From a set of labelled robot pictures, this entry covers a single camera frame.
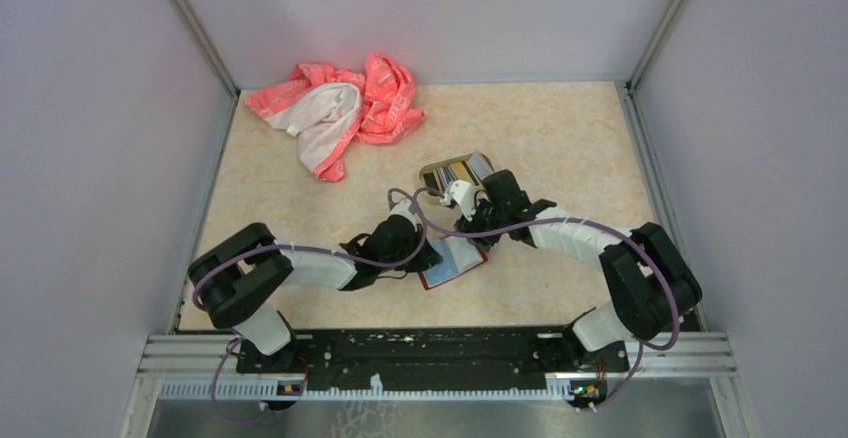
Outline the red card holder wallet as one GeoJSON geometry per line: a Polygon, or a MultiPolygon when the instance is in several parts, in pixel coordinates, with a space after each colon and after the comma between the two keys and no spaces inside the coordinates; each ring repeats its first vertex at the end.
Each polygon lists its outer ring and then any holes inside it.
{"type": "Polygon", "coordinates": [[[418,273],[427,291],[445,285],[488,262],[487,254],[465,238],[445,235],[429,240],[428,244],[439,255],[441,262],[418,273]]]}

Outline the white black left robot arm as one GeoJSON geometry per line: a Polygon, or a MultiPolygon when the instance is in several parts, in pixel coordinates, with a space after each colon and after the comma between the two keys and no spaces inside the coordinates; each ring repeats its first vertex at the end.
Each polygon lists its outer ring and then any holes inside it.
{"type": "Polygon", "coordinates": [[[268,300],[284,285],[356,291],[391,271],[427,271],[443,261],[414,216],[392,214],[370,233],[335,248],[282,243],[260,222],[252,223],[187,269],[192,300],[214,328],[232,330],[277,372],[292,369],[300,346],[282,314],[268,300]]]}

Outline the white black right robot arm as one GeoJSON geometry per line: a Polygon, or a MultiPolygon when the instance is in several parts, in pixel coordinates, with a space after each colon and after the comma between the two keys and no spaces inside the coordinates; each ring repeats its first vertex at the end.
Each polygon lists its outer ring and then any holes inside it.
{"type": "Polygon", "coordinates": [[[509,170],[490,174],[480,187],[454,181],[443,202],[459,207],[455,231],[484,252],[507,235],[602,273],[609,302],[566,327],[563,356],[576,370],[590,369],[614,342],[630,337],[649,342],[664,329],[678,334],[681,317],[702,300],[693,272],[656,223],[614,228],[575,216],[551,200],[533,201],[509,170]]]}

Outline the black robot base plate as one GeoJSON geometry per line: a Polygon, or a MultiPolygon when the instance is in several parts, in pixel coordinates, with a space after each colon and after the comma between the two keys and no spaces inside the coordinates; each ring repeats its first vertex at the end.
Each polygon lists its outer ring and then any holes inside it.
{"type": "Polygon", "coordinates": [[[264,356],[244,342],[240,374],[305,374],[308,390],[359,390],[377,375],[390,391],[541,389],[551,373],[625,372],[623,342],[576,354],[555,326],[316,329],[264,356]]]}

